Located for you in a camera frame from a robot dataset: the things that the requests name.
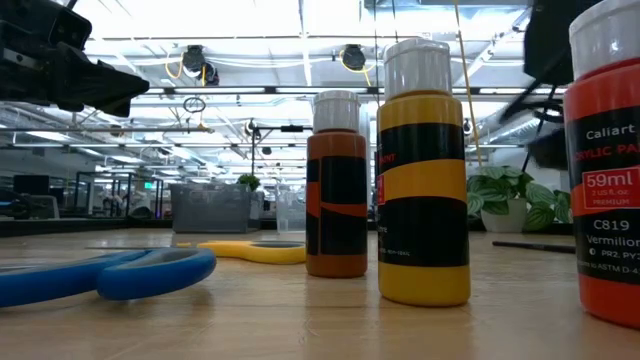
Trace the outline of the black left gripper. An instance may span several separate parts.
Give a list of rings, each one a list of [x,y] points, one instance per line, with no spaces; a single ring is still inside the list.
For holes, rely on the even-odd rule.
[[[149,90],[141,77],[82,52],[92,25],[76,0],[1,0],[1,99],[47,104],[54,57],[54,103],[129,117],[131,100]]]

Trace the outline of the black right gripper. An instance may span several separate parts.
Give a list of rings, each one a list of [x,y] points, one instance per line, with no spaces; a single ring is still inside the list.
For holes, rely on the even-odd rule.
[[[569,168],[566,135],[563,128],[537,137],[527,145],[527,151],[541,168],[559,171],[567,171]]]

